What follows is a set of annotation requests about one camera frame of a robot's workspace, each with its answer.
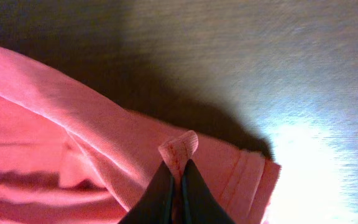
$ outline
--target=cloth fold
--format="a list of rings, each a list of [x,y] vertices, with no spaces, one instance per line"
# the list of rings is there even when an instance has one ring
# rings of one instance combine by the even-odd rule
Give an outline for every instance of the cloth fold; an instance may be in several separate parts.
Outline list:
[[[118,222],[161,163],[158,147],[186,132],[0,48],[0,221]],[[260,223],[280,166],[197,136],[193,160],[218,203],[235,222]],[[31,184],[14,184],[33,174]],[[51,175],[47,187],[39,181]]]

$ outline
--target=wrinkled fabric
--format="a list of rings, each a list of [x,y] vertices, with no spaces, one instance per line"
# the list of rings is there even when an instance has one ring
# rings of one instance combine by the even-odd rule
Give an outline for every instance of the wrinkled fabric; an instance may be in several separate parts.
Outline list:
[[[0,223],[116,223],[161,163],[158,147],[186,132],[0,48]],[[260,223],[280,166],[196,137],[192,159],[217,202],[236,223]]]

